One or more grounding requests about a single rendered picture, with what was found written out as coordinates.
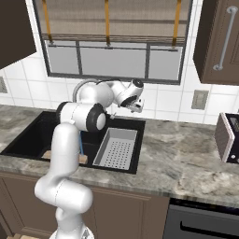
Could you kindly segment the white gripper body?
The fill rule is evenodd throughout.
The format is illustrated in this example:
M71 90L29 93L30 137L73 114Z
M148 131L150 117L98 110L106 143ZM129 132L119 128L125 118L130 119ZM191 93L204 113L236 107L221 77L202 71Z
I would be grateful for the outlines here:
M129 105L128 108L131 110L132 113L141 113L144 107L145 100L139 99L137 102Z

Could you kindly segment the black sink basin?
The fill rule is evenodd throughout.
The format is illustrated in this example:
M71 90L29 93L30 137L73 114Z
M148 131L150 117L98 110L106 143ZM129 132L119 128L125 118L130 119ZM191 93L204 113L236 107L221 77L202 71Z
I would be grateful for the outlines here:
M88 163L80 164L80 166L135 175L139 162L145 124L146 122L144 120L139 119L107 119L105 128L102 131L97 133L82 132L83 150L84 154L88 157ZM48 162L49 159L44 159L43 154L47 150L50 150L51 139L56 126L56 114L54 112L43 111L1 152L1 155ZM129 170L110 169L92 164L108 128L137 131Z

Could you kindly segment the blue thin stick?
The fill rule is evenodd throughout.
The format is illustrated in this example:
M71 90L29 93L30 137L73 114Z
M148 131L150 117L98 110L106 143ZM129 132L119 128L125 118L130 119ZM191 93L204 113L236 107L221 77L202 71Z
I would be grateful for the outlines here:
M79 131L79 155L84 156L83 143L81 137L81 131Z

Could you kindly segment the window with grey frame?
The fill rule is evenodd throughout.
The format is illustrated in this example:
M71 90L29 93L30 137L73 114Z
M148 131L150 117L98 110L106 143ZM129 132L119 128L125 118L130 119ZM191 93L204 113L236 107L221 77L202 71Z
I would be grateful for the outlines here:
M47 40L39 29L33 6L48 75L71 78L139 78L146 83L178 84L183 64L193 0L190 0L186 40L181 46L160 43Z

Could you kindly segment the black and pink toaster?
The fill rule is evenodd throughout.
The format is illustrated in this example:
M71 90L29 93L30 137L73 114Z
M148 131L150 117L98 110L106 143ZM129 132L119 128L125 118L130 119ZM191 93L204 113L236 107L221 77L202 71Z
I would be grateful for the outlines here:
M239 114L219 114L215 141L223 162L239 164Z

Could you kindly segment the grey curved faucet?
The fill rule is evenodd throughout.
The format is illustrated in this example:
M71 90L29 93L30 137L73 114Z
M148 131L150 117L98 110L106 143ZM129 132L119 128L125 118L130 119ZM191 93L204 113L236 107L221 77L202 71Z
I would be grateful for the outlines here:
M88 79L85 79L85 80L79 82L79 83L76 85L76 87L75 87L74 90L73 90L73 96L72 96L74 103L77 102L77 92L78 92L78 90L79 90L83 85L85 85L85 84L87 84L87 83L90 83L90 82L96 84L96 83L98 82L98 80L97 80L97 79L94 79L94 78L88 78Z

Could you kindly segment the brown base cupboards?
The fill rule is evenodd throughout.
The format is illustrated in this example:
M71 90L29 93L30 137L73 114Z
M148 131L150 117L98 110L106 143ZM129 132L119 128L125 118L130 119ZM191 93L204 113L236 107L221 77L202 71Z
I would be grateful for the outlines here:
M34 194L37 178L0 171L0 224L8 236L49 239L56 208ZM82 215L95 239L162 239L167 197L93 187L93 204Z

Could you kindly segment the beige roman blind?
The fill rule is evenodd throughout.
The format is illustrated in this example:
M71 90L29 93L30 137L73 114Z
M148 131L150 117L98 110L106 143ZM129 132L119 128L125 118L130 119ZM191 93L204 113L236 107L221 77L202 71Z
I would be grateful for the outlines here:
M47 40L181 46L190 0L35 0L35 7Z

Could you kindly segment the dark brown wall cupboard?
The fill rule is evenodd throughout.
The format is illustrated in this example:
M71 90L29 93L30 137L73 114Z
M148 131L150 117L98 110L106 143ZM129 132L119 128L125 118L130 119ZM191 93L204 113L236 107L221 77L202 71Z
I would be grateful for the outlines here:
M35 52L25 0L0 0L0 69Z

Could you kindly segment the dark grey dishwasher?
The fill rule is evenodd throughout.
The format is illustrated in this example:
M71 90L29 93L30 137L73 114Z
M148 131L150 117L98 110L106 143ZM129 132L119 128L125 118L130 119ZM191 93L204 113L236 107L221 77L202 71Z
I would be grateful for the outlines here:
M172 198L163 239L239 239L239 208Z

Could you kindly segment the grey perforated sink tray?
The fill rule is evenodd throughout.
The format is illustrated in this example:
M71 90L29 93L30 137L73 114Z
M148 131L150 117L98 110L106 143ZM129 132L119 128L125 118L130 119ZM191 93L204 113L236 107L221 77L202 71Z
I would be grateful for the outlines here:
M136 130L108 128L92 164L129 170L136 137Z

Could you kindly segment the wooden cutting board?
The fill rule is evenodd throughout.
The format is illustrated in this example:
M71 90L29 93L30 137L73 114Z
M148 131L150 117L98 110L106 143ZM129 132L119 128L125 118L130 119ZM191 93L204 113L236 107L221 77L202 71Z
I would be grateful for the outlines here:
M47 150L43 154L44 159L49 159L50 156L51 156L51 151L50 150ZM88 163L88 157L86 155L79 155L78 162L81 163L81 164L87 164Z

